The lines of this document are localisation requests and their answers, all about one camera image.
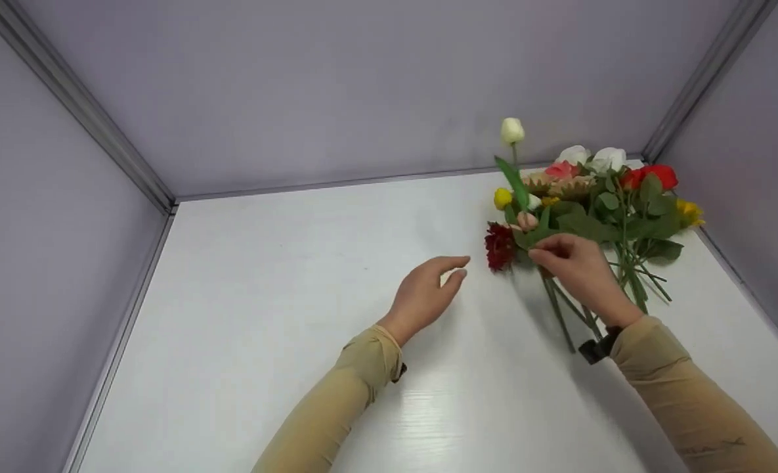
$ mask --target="dark red flower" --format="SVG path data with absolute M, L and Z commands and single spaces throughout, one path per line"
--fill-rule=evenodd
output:
M 488 267 L 491 271 L 496 273 L 508 267 L 517 249 L 511 228 L 493 221 L 488 222 L 485 249 L 488 250 Z
M 671 191 L 678 185 L 678 177 L 674 174 L 674 169 L 665 164 L 654 164 L 639 169 L 631 169 L 622 176 L 619 183 L 623 189 L 640 189 L 643 179 L 646 179 L 646 176 L 650 173 L 653 173 L 660 179 L 662 191 L 664 192 Z

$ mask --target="white tulip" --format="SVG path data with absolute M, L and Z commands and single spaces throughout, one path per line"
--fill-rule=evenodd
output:
M 583 147 L 581 145 L 575 145 L 570 146 L 569 148 L 563 150 L 555 162 L 568 162 L 569 164 L 572 164 L 573 166 L 577 166 L 579 164 L 584 164 L 587 162 L 587 158 L 590 157 L 590 150 L 586 147 Z
M 535 210 L 537 207 L 541 206 L 541 198 L 537 197 L 535 194 L 529 194 L 529 210 Z
M 625 166 L 626 153 L 622 148 L 604 148 L 599 150 L 588 166 L 596 173 L 619 171 Z
M 523 141 L 526 138 L 526 132 L 523 131 L 523 124 L 520 123 L 519 119 L 507 118 L 502 120 L 500 137 L 503 143 L 512 145 Z

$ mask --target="arm sleeve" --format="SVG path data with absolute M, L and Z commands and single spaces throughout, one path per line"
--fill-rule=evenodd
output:
M 374 325 L 341 350 L 334 367 L 295 406 L 253 473 L 328 471 L 351 425 L 401 375 L 400 347 Z
M 740 407 L 692 362 L 654 317 L 620 333 L 611 350 L 692 473 L 778 473 L 778 449 Z

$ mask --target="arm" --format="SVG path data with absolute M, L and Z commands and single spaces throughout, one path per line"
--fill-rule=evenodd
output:
M 389 380 L 403 374 L 402 347 L 436 321 L 467 273 L 453 272 L 470 258 L 439 257 L 416 267 L 400 283 L 395 302 L 376 325 L 355 336 L 333 368 L 293 409 L 254 465 L 254 473 L 328 471 L 351 426 Z
M 622 327 L 611 359 L 652 411 L 692 473 L 778 473 L 778 449 L 733 398 L 692 362 L 660 321 L 647 317 L 616 284 L 589 240 L 556 235 L 530 257 L 560 279 L 605 325 Z

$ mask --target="artificial flower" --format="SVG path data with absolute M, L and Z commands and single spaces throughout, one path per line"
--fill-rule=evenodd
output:
M 543 204 L 544 207 L 554 206 L 554 204 L 557 204 L 560 201 L 561 201 L 560 197 L 544 197 L 544 198 L 541 198 L 541 204 Z
M 674 174 L 674 169 L 671 166 L 665 164 L 654 164 L 652 166 L 646 166 L 643 168 L 643 177 L 647 174 L 654 173 L 659 177 L 660 183 L 662 183 L 662 190 L 671 191 L 678 185 L 678 177 Z
M 502 120 L 500 138 L 502 138 L 503 143 L 507 145 L 520 143 L 526 138 L 526 132 L 523 131 L 523 124 L 520 123 L 519 119 L 515 118 Z
M 511 192 L 508 189 L 499 188 L 494 191 L 494 207 L 502 212 L 506 206 L 511 204 Z
M 538 218 L 535 215 L 528 214 L 526 212 L 520 212 L 517 214 L 517 225 L 518 229 L 523 231 L 523 233 L 527 233 L 527 231 L 532 231 L 535 228 L 538 228 Z
M 541 206 L 541 198 L 537 197 L 535 194 L 529 194 L 529 204 L 528 208 L 529 210 L 535 210 L 537 207 Z
M 523 183 L 526 185 L 526 191 L 537 195 L 545 195 L 546 192 L 549 192 L 549 185 L 551 185 L 554 180 L 554 177 L 544 171 L 534 171 L 534 173 L 523 176 Z
M 619 179 L 619 185 L 626 191 L 632 191 L 632 189 L 640 189 L 640 185 L 643 183 L 643 168 L 629 169 L 628 173 L 622 174 Z
M 544 173 L 558 179 L 566 179 L 567 177 L 578 176 L 578 167 L 569 164 L 567 161 L 554 162 L 553 165 L 546 168 Z
M 581 200 L 590 194 L 590 188 L 595 185 L 593 176 L 575 176 L 559 179 L 549 186 L 549 195 L 561 200 Z
M 589 157 L 590 150 L 581 145 L 575 145 L 563 150 L 559 156 L 557 156 L 555 162 L 568 162 L 573 166 L 577 166 L 587 162 L 587 158 Z
M 491 271 L 496 273 L 506 269 L 514 259 L 516 246 L 511 228 L 493 221 L 488 222 L 485 249 L 488 251 L 488 267 Z
M 678 198 L 675 200 L 675 204 L 680 213 L 680 228 L 700 227 L 706 223 L 701 219 L 703 210 L 695 202 Z
M 625 150 L 620 148 L 603 148 L 593 156 L 593 161 L 587 164 L 587 167 L 596 171 L 596 173 L 607 173 L 608 171 L 619 171 L 625 166 Z
M 653 164 L 639 169 L 631 169 L 620 179 L 620 185 L 623 189 L 640 189 L 643 179 L 653 173 L 660 179 L 662 191 L 671 191 L 678 185 L 678 177 L 674 174 L 674 169 L 665 164 Z

